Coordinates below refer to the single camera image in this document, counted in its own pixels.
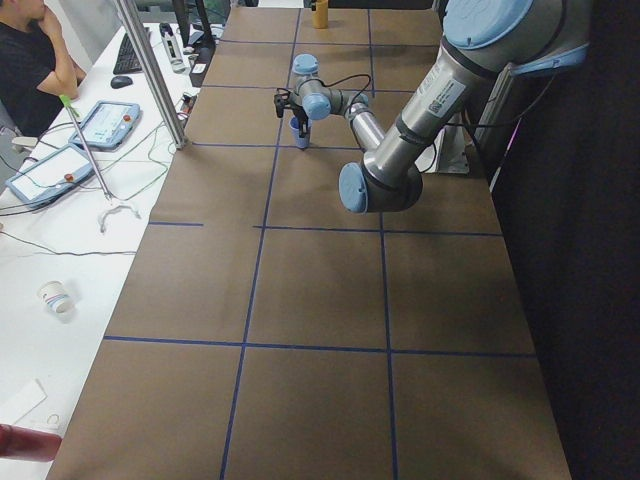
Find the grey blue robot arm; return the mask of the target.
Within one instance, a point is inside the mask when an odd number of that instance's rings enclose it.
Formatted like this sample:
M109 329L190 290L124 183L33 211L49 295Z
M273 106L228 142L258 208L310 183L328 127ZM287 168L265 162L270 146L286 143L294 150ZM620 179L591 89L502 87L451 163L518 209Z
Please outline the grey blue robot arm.
M293 60L295 83L275 94L276 114L292 111L302 139L310 121L344 117L364 157L340 172L342 204L354 213L406 210L422 192L416 160L472 92L508 65L515 75L532 75L582 63L592 7L590 1L450 1L436 61L388 130L364 94L325 84L310 54Z

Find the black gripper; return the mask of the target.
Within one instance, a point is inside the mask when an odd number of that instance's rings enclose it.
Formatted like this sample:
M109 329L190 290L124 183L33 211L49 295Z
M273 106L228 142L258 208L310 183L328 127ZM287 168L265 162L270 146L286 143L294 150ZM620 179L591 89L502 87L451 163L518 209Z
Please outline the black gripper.
M292 97L291 90L278 87L273 96L273 104L275 107L276 117L283 118L284 112L290 110L293 115L298 118L298 136L300 138L308 138L310 134L310 120L303 116L303 108Z

